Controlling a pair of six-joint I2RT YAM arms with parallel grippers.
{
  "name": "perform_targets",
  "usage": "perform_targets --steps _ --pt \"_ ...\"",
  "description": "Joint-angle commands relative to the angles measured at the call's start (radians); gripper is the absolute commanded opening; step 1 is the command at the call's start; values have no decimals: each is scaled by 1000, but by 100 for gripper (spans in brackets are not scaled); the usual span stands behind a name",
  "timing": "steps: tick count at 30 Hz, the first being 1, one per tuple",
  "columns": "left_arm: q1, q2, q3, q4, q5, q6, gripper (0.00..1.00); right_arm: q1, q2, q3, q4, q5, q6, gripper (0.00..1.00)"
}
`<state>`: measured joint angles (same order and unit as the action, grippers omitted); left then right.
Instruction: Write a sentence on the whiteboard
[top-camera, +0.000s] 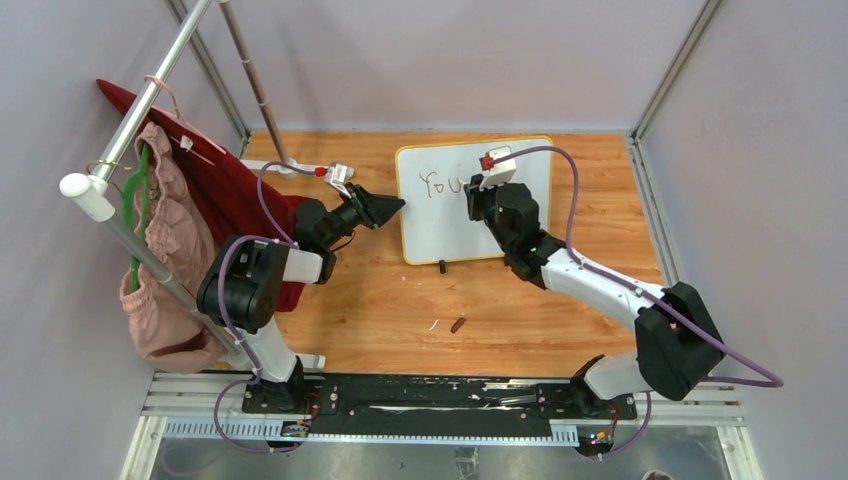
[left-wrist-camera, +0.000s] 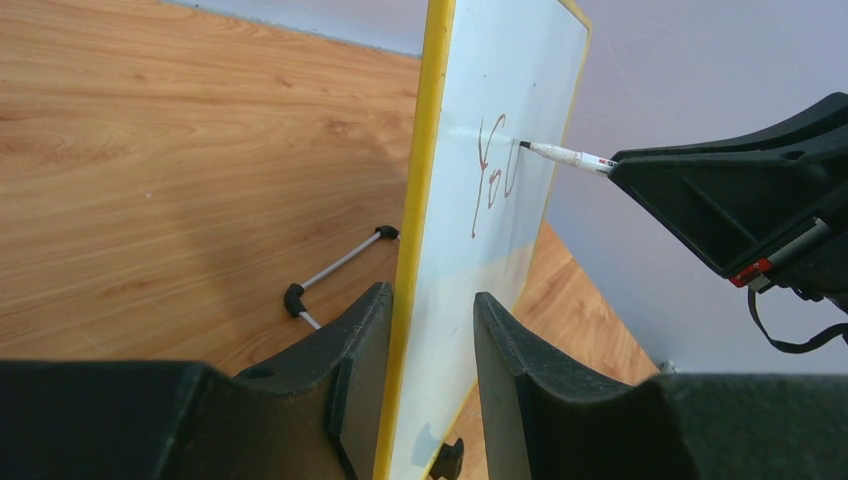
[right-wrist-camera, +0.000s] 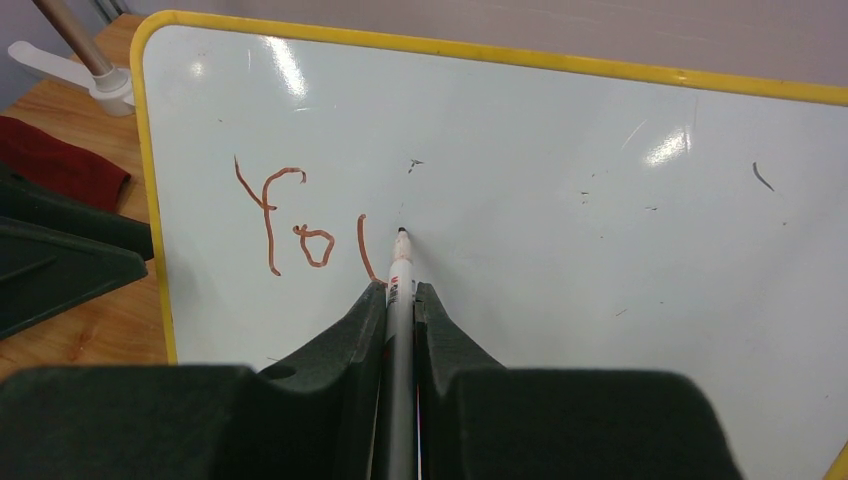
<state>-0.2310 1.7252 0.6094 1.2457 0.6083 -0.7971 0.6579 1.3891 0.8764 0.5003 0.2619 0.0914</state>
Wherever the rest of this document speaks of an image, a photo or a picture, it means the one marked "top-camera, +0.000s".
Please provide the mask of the yellow-framed whiteboard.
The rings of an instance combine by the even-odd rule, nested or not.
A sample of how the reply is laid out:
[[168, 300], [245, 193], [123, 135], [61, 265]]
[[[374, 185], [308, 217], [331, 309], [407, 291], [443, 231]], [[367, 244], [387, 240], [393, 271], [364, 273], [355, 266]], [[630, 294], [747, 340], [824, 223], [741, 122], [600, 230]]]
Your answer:
[[481, 172], [492, 150], [551, 146], [547, 136], [495, 138], [471, 143], [405, 146], [395, 155], [403, 256], [410, 265], [501, 257], [487, 227], [469, 219], [463, 185]]

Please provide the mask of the brown marker cap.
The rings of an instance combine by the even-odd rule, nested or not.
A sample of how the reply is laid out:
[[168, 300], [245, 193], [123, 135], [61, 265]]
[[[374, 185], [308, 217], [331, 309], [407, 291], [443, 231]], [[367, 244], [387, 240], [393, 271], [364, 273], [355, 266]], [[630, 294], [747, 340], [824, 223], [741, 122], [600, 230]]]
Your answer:
[[455, 334], [466, 323], [466, 321], [467, 319], [465, 317], [459, 317], [450, 327], [450, 332]]

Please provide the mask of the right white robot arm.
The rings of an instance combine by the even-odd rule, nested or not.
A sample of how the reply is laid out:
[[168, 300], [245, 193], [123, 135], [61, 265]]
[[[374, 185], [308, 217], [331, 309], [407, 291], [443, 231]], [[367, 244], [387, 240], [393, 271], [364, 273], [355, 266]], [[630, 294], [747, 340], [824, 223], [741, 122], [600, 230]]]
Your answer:
[[632, 393], [682, 400], [724, 359], [721, 336], [694, 287], [637, 281], [591, 261], [540, 226], [526, 185], [482, 182], [477, 174], [463, 187], [468, 216], [486, 226], [514, 275], [576, 298], [633, 332], [633, 352], [596, 356], [571, 377], [566, 401], [577, 413], [596, 417]]

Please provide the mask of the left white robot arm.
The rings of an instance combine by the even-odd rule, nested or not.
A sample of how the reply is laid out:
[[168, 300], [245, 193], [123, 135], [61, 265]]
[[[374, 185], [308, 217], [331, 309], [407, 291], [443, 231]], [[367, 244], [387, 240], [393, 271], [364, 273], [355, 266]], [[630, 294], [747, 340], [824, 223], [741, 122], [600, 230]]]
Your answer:
[[274, 413], [300, 413], [309, 399], [305, 371], [319, 369], [323, 357], [305, 361], [285, 343], [274, 319], [286, 283], [324, 284], [336, 265], [340, 240], [364, 226], [384, 226], [405, 200], [373, 194], [346, 183], [333, 210], [316, 199], [295, 211], [295, 245], [257, 235], [230, 236], [197, 292], [197, 308], [226, 328], [252, 367], [247, 388]]

